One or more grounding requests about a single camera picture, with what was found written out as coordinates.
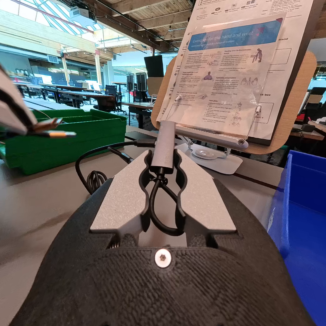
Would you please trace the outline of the tan board panel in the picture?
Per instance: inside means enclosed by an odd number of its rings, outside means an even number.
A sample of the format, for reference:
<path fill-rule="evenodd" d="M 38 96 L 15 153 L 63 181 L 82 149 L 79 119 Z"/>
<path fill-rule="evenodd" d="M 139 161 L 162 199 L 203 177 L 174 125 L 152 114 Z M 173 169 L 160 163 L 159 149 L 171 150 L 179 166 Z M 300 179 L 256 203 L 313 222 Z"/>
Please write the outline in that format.
<path fill-rule="evenodd" d="M 147 87 L 149 96 L 158 95 L 164 77 L 148 77 Z"/>

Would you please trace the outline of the white instruction sheet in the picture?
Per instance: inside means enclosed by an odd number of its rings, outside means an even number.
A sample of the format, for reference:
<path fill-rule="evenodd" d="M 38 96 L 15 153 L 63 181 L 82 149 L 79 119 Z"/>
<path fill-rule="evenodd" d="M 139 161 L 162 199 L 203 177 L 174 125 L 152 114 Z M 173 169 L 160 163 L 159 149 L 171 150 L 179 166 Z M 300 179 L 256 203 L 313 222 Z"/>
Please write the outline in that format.
<path fill-rule="evenodd" d="M 248 137 L 270 143 L 285 96 L 287 85 L 294 74 L 297 57 L 303 59 L 309 44 L 307 28 L 313 26 L 310 15 L 322 1 L 196 1 L 179 49 L 169 85 L 157 121 L 169 104 L 181 66 L 182 55 L 195 27 L 207 24 L 222 24 L 249 20 L 286 12 L 273 60 L 270 64 L 265 85 L 260 93 L 254 121 Z"/>

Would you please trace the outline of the black office chair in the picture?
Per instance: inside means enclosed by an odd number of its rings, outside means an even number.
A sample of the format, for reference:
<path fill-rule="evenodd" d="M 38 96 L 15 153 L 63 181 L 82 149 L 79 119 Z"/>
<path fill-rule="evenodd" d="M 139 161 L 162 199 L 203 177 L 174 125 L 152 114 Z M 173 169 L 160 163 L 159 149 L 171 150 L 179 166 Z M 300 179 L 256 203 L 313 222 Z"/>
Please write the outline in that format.
<path fill-rule="evenodd" d="M 117 85 L 106 85 L 105 95 L 114 97 L 114 103 L 108 108 L 108 112 L 114 112 L 118 114 L 119 112 L 127 115 L 127 112 L 122 110 L 122 95 L 117 91 Z"/>

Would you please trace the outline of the green plastic bin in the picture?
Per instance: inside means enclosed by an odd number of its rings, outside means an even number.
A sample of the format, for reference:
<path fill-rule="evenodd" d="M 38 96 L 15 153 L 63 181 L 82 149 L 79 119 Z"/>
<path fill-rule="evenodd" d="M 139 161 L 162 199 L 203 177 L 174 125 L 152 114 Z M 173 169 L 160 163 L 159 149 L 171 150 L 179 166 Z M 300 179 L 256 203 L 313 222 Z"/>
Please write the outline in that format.
<path fill-rule="evenodd" d="M 18 168 L 31 175 L 76 161 L 83 153 L 124 141 L 127 118 L 108 112 L 91 109 L 39 109 L 32 110 L 38 122 L 46 115 L 63 118 L 56 130 L 75 132 L 76 137 L 50 139 L 36 136 L 17 136 L 2 140 L 1 159 L 8 168 Z"/>

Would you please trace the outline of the dark wooden desk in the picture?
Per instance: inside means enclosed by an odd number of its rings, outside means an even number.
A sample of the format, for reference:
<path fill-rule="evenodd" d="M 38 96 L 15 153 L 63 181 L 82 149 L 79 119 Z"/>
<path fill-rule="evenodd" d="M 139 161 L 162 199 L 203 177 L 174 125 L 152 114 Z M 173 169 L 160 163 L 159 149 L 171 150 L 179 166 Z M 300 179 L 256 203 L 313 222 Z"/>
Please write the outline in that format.
<path fill-rule="evenodd" d="M 74 108 L 80 108 L 80 103 L 84 98 L 95 99 L 97 101 L 97 109 L 104 112 L 117 111 L 115 96 L 105 95 L 94 92 L 78 92 L 78 91 L 58 91 L 61 97 L 68 98 L 72 101 Z"/>

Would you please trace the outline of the white ceiling unit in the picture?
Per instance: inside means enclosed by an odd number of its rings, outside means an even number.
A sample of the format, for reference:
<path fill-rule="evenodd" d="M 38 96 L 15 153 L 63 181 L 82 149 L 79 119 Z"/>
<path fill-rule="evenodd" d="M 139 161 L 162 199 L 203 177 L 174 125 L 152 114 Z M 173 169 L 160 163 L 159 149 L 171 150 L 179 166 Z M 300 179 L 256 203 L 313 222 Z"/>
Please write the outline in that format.
<path fill-rule="evenodd" d="M 89 16 L 89 10 L 84 8 L 79 8 L 78 6 L 72 7 L 69 11 L 69 16 L 71 20 L 77 21 L 79 23 L 91 20 Z"/>

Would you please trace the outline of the black standing panel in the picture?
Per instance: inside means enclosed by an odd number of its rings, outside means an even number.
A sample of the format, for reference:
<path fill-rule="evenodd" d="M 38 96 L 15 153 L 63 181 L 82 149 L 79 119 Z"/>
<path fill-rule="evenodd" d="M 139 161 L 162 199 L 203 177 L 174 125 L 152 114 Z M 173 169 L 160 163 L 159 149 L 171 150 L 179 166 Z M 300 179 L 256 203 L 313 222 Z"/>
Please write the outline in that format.
<path fill-rule="evenodd" d="M 147 76 L 150 78 L 164 77 L 163 58 L 162 55 L 144 57 Z"/>

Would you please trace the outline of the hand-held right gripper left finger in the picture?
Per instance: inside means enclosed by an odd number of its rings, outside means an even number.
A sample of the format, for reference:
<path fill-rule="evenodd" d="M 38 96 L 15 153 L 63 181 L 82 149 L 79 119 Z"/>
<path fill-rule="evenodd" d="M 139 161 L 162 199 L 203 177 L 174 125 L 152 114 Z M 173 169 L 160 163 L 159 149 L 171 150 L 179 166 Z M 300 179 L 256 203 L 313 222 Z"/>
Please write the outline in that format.
<path fill-rule="evenodd" d="M 149 229 L 150 163 L 151 150 L 146 150 L 114 176 L 90 227 L 93 233 L 138 236 Z"/>

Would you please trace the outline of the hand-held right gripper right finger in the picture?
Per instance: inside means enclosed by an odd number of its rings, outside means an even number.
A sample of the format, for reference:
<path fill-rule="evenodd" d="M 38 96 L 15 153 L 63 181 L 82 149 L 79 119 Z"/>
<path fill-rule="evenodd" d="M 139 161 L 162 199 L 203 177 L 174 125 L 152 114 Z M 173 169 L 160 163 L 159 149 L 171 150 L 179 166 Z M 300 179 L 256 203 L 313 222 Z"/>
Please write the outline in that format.
<path fill-rule="evenodd" d="M 236 226 L 209 173 L 175 150 L 176 226 L 184 233 L 235 233 Z"/>

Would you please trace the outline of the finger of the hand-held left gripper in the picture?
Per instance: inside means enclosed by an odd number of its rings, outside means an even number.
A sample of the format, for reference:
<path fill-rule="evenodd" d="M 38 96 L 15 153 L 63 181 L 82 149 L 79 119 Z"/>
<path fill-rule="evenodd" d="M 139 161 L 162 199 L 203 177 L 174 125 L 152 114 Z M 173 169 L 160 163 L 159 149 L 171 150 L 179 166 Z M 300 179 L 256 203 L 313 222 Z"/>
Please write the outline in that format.
<path fill-rule="evenodd" d="M 7 128 L 10 132 L 19 135 L 27 135 L 28 128 L 25 123 L 23 123 L 2 100 L 0 101 L 0 120 L 1 126 Z"/>
<path fill-rule="evenodd" d="M 36 125 L 38 123 L 34 114 L 22 99 L 22 95 L 18 88 L 13 84 L 6 71 L 0 67 L 0 90 L 1 100 L 5 102 L 14 114 L 21 119 L 25 125 Z"/>

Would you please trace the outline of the blue plastic bin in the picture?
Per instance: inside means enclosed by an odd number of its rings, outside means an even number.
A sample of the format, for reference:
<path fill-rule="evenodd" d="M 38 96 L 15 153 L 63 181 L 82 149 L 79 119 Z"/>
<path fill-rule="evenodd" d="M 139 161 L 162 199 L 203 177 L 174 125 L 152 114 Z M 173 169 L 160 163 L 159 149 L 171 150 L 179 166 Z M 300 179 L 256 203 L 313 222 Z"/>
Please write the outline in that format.
<path fill-rule="evenodd" d="M 316 325 L 326 325 L 326 160 L 290 151 L 267 232 Z"/>

